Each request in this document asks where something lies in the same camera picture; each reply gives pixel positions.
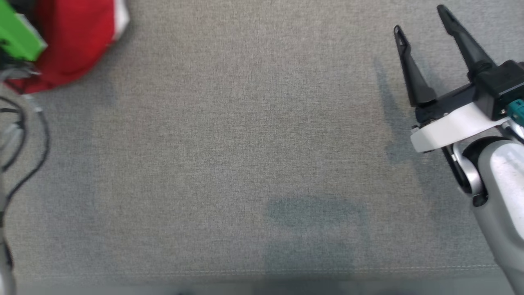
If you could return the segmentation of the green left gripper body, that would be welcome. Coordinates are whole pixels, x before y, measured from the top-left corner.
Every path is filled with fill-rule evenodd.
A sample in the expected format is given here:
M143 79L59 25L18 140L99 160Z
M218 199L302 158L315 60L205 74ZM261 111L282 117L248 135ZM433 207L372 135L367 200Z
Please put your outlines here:
M1 49L11 58L34 62L47 48L36 21L36 0L0 2Z

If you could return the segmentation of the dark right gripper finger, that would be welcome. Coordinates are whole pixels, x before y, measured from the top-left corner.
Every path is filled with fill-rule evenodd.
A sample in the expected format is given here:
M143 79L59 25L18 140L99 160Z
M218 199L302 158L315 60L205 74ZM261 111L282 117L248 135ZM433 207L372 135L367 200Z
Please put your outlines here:
M444 29L455 39L468 69L468 79L476 79L478 74L497 66L447 6L438 5L437 12Z
M399 25L396 25L393 29L393 34L404 74L404 82L410 106L417 108L434 103L437 99L436 92L427 84L418 65L414 61L411 55L411 45L404 31Z

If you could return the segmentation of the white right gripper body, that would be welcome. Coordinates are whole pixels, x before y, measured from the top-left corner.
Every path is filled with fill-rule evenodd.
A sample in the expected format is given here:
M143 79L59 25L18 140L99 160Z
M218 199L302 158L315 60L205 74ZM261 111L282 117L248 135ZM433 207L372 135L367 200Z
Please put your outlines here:
M490 120L473 102L475 90L475 86L466 85L440 97L437 113L443 116L412 133L413 148L419 153L437 150L510 120L508 116Z

